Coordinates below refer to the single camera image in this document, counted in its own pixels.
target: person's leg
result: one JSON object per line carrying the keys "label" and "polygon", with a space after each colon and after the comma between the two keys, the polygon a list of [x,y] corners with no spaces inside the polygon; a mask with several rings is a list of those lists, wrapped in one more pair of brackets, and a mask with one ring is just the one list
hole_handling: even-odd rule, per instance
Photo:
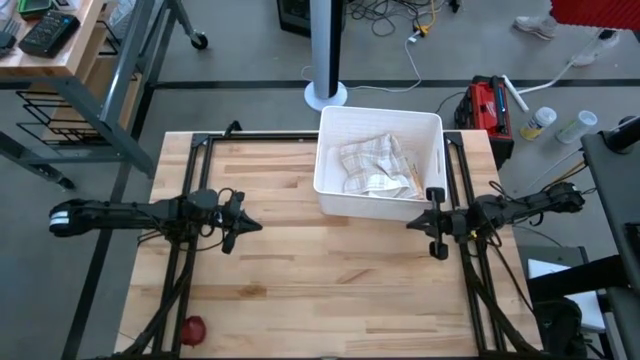
{"label": "person's leg", "polygon": [[518,16],[513,22],[513,27],[518,30],[536,35],[543,40],[551,40],[556,35],[558,22],[551,12],[546,16]]}
{"label": "person's leg", "polygon": [[573,60],[573,66],[587,66],[594,61],[598,56],[602,55],[605,51],[614,47],[620,41],[620,36],[615,30],[603,30],[596,40],[589,48],[585,49]]}

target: crumpled cloth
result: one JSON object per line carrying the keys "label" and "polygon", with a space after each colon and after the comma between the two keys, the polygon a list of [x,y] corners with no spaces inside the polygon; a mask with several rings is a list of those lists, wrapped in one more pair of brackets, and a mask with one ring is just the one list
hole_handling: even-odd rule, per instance
{"label": "crumpled cloth", "polygon": [[390,134],[341,146],[340,160],[348,174],[343,188],[346,194],[424,198],[417,174],[412,172],[398,140]]}

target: concrete floor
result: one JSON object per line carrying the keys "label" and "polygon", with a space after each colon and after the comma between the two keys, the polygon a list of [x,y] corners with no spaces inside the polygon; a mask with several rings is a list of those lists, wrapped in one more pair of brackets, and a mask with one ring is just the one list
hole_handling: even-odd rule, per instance
{"label": "concrete floor", "polygon": [[[300,69],[310,64],[309,40],[282,32],[278,27],[275,1],[192,0],[185,3],[195,26],[208,34],[211,50],[197,53],[180,30],[174,33],[162,80],[299,80]],[[543,42],[514,31],[516,15],[542,14],[546,2],[485,0],[465,2],[465,11],[453,15],[445,8],[431,34],[411,47],[425,79],[470,79],[476,74],[506,73],[518,79],[549,79],[564,62],[589,39],[590,29],[564,27],[553,42]],[[342,46],[342,79],[414,78],[403,42],[409,21],[393,19],[395,34],[375,37],[366,21],[349,19]],[[640,44],[630,32],[621,43],[583,69],[572,69],[566,78],[640,78],[637,59]],[[460,88],[415,89],[403,94],[379,91],[352,91],[348,105],[389,109],[434,111],[447,95]],[[633,87],[555,88],[526,96],[532,109],[550,106],[559,120],[537,141],[515,137],[514,156],[500,171],[504,187],[511,193],[526,193],[529,184],[565,154],[579,145],[561,145],[553,133],[589,109],[600,119],[596,129],[607,129],[629,114],[637,114],[635,102],[640,90]],[[18,97],[1,92],[3,118],[0,128],[24,139],[14,123],[26,120]],[[445,127],[452,127],[452,111],[457,100],[441,111]],[[156,158],[162,137],[174,130],[222,130],[239,120],[247,130],[317,129],[319,115],[311,111],[300,89],[158,91],[154,96],[140,144]],[[527,115],[511,104],[514,129]],[[575,156],[548,174],[541,183],[563,173],[578,161]],[[3,239],[0,241],[0,358],[52,359],[61,354],[84,282],[96,234],[80,238],[55,239],[47,231],[47,215],[55,204],[74,197],[108,198],[116,165],[59,166],[79,190],[61,192],[0,158],[3,186],[0,208]],[[572,179],[589,188],[588,172]],[[133,171],[126,201],[145,201],[151,181]],[[539,230],[567,246],[584,245],[589,257],[614,254],[607,222],[597,195],[588,198],[585,209],[576,215],[549,215]],[[520,245],[549,244],[529,232],[516,229]],[[99,293],[89,319],[81,357],[106,355],[113,349],[121,312],[135,258],[137,232],[117,232],[111,243]]]}

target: gray metal frame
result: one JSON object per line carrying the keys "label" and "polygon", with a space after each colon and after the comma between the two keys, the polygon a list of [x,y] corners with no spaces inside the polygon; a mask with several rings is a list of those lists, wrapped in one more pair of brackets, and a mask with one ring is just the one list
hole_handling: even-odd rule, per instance
{"label": "gray metal frame", "polygon": [[58,156],[42,157],[36,154],[35,148],[24,146],[0,131],[0,155],[52,182],[59,182],[64,178],[58,170],[47,165],[54,163],[126,161],[151,178],[155,173],[154,161],[130,135],[131,129],[123,129],[118,123],[126,100],[129,80],[136,68],[142,72],[142,79],[139,80],[142,81],[142,89],[138,92],[135,109],[140,103],[142,94],[147,90],[148,83],[155,83],[158,80],[166,45],[176,20],[182,25],[191,41],[200,43],[198,33],[191,26],[182,0],[164,0],[147,34],[147,24],[151,18],[153,3],[153,1],[136,2],[125,38],[119,47],[116,68],[103,103],[100,103],[89,89],[73,76],[0,78],[0,83],[5,83],[3,85],[9,87],[15,85],[16,88],[23,88],[25,83],[51,85],[110,146],[82,151],[77,145],[58,145],[53,149]]}

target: white sneaker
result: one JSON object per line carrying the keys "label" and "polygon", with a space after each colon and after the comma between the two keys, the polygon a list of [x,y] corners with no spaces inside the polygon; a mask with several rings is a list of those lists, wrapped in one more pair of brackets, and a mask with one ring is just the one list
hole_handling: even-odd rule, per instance
{"label": "white sneaker", "polygon": [[551,40],[556,36],[558,22],[551,16],[518,16],[513,22],[513,27],[543,40]]}
{"label": "white sneaker", "polygon": [[578,56],[576,56],[576,58],[573,60],[573,66],[581,67],[591,64],[592,62],[596,61],[596,58],[600,54],[616,46],[618,42],[620,42],[620,36],[617,32],[613,34],[612,37],[606,40],[596,40],[591,46],[589,46],[589,48],[585,49]]}

